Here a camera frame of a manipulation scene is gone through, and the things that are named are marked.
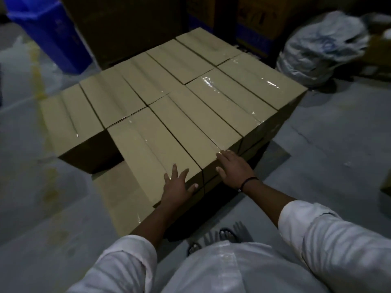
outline rolled-up sleeve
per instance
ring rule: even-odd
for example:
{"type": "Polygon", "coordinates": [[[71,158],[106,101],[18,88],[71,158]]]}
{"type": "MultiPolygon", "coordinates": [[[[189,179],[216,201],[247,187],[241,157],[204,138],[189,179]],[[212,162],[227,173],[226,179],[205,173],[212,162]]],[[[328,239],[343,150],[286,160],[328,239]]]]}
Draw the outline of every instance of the rolled-up sleeve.
{"type": "Polygon", "coordinates": [[[334,292],[389,292],[391,240],[342,220],[325,206],[302,201],[284,207],[278,228],[334,292]]]}
{"type": "Polygon", "coordinates": [[[124,236],[105,250],[67,293],[149,293],[157,262],[156,250],[149,241],[124,236]]]}

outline bracelet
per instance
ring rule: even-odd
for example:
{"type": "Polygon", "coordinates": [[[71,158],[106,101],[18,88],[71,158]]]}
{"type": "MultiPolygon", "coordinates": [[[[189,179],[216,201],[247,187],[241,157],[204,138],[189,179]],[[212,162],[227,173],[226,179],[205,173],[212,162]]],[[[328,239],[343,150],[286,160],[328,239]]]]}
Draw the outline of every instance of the bracelet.
{"type": "Polygon", "coordinates": [[[250,178],[247,178],[244,182],[243,182],[243,184],[242,184],[242,186],[238,189],[238,192],[243,192],[243,187],[244,187],[244,185],[248,182],[248,181],[251,181],[251,180],[259,180],[257,177],[250,177],[250,178]]]}

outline blue trash can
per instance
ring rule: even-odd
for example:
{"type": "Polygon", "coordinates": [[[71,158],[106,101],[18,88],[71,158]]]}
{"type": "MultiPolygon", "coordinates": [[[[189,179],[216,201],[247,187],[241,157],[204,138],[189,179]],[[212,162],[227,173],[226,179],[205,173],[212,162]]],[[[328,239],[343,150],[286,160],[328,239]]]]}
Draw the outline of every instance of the blue trash can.
{"type": "Polygon", "coordinates": [[[81,74],[92,58],[58,0],[4,0],[20,25],[65,73],[81,74]]]}

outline blue bin lid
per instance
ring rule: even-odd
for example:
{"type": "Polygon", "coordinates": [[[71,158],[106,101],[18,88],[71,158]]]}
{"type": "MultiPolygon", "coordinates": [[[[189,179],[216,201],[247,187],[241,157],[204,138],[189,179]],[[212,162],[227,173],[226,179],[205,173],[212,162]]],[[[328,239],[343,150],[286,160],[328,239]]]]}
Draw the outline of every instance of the blue bin lid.
{"type": "Polygon", "coordinates": [[[10,12],[42,12],[58,0],[4,0],[8,11],[10,12]]]}

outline concrete floor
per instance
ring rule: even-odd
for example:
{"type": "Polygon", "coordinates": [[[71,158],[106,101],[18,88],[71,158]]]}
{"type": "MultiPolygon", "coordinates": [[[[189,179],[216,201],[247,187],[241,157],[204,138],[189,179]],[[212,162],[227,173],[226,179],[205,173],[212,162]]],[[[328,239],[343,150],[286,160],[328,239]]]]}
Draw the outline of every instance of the concrete floor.
{"type": "MultiPolygon", "coordinates": [[[[64,292],[118,236],[90,176],[54,157],[37,100],[97,68],[63,75],[14,24],[0,26],[0,64],[2,291],[64,292]]],[[[391,85],[362,78],[336,83],[334,94],[308,93],[281,128],[274,141],[283,150],[272,152],[282,152],[274,157],[283,163],[265,182],[391,237],[391,198],[379,191],[391,168],[391,85]]],[[[265,177],[269,166],[266,155],[257,174],[265,177]]],[[[221,227],[235,226],[244,239],[270,244],[296,261],[266,215],[244,196],[189,241],[208,244],[221,227]]],[[[157,291],[186,255],[187,241],[171,245],[176,248],[158,265],[157,291]]]]}

